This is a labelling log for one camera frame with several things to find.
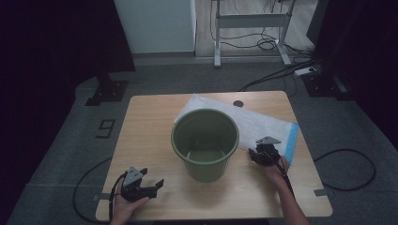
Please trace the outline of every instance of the green bucket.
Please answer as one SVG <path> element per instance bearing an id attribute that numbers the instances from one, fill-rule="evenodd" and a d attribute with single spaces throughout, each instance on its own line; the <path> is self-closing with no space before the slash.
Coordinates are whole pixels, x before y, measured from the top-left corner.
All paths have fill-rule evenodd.
<path id="1" fill-rule="evenodd" d="M 234 120 L 212 109 L 194 110 L 179 118 L 172 130 L 172 146 L 190 176 L 200 182 L 216 181 L 239 143 Z"/>

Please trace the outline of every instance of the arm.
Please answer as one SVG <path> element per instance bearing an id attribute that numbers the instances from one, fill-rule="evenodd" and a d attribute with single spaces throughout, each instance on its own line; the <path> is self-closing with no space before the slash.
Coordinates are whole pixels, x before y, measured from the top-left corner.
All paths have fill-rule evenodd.
<path id="1" fill-rule="evenodd" d="M 279 163 L 284 165 L 285 170 L 287 172 L 288 166 L 285 157 L 281 157 Z M 276 166 L 268 166 L 264 167 L 264 171 L 266 172 L 267 178 L 274 185 L 276 190 L 278 191 L 279 199 L 281 201 L 281 207 L 283 212 L 284 220 L 287 225 L 295 225 L 295 224 L 310 224 L 308 219 L 304 216 L 304 213 L 301 211 L 298 203 L 296 202 L 292 192 L 290 192 L 287 184 L 282 178 L 281 172 L 278 170 Z"/>
<path id="2" fill-rule="evenodd" d="M 138 200 L 137 202 L 129 202 L 125 200 L 121 195 L 121 188 L 124 179 L 120 179 L 117 185 L 117 191 L 114 199 L 114 216 L 111 220 L 111 225 L 124 225 L 127 223 L 129 218 L 132 216 L 134 210 L 141 205 L 144 205 L 149 201 L 148 197 Z"/>

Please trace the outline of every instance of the transparent plastic sheet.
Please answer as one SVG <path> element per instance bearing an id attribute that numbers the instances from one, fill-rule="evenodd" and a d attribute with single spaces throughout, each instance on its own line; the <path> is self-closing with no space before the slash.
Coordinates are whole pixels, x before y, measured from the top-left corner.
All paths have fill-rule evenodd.
<path id="1" fill-rule="evenodd" d="M 298 124 L 196 94 L 192 95 L 176 117 L 176 120 L 185 113 L 197 109 L 214 109 L 228 114 L 237 124 L 239 129 L 239 147 L 242 149 L 255 149 L 255 142 L 266 136 L 281 141 L 281 143 L 275 144 L 275 148 L 278 149 L 281 156 L 286 157 L 289 165 L 291 164 L 299 131 Z"/>

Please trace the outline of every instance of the blue tape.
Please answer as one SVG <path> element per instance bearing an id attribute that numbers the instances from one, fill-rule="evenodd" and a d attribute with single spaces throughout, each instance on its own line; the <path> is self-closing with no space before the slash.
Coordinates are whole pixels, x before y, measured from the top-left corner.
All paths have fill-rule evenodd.
<path id="1" fill-rule="evenodd" d="M 287 139 L 286 151 L 284 152 L 284 156 L 286 157 L 289 166 L 292 164 L 293 153 L 295 152 L 298 132 L 299 132 L 299 125 L 293 123 L 290 128 L 289 138 Z"/>

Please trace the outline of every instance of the power strip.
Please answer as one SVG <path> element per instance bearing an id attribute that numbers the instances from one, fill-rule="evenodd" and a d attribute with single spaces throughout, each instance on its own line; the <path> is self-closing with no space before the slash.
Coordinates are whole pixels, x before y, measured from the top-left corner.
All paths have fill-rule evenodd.
<path id="1" fill-rule="evenodd" d="M 296 76 L 310 75 L 313 73 L 316 73 L 316 69 L 314 67 L 302 68 L 295 71 Z"/>

